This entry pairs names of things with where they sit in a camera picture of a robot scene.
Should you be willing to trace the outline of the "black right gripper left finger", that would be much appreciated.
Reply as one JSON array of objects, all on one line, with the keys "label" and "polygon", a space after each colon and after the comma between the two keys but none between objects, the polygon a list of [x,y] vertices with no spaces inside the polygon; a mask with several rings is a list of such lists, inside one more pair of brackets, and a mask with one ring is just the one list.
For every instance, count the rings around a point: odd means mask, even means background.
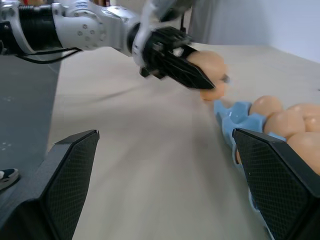
[{"label": "black right gripper left finger", "polygon": [[99,139],[88,130],[56,142],[32,174],[0,194],[0,240],[72,240]]}]

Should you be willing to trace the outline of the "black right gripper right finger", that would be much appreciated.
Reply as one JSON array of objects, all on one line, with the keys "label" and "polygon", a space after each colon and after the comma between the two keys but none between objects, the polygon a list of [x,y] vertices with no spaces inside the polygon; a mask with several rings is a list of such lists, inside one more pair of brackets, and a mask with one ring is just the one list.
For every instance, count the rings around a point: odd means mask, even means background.
[{"label": "black right gripper right finger", "polygon": [[274,240],[320,240],[320,176],[283,140],[235,128],[248,188]]}]

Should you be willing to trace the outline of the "light blue egg tray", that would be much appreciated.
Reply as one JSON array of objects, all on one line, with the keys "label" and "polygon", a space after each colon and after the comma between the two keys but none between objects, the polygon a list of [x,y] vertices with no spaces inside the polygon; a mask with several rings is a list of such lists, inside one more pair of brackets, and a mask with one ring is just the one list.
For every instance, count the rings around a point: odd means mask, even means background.
[{"label": "light blue egg tray", "polygon": [[236,163],[236,142],[232,136],[234,128],[242,128],[258,133],[264,131],[264,125],[268,118],[254,113],[249,114],[253,103],[247,101],[237,101],[230,107],[226,107],[222,100],[213,102],[213,111],[217,123],[219,124],[225,143],[232,150],[232,161],[238,171],[244,176],[245,171],[242,164]]}]

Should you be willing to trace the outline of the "dark and white sneaker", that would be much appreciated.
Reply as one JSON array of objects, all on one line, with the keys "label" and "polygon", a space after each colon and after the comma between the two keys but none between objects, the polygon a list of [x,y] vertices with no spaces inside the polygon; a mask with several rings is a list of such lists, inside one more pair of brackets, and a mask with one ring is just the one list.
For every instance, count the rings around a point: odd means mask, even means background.
[{"label": "dark and white sneaker", "polygon": [[20,177],[16,168],[0,170],[0,191],[13,185]]}]

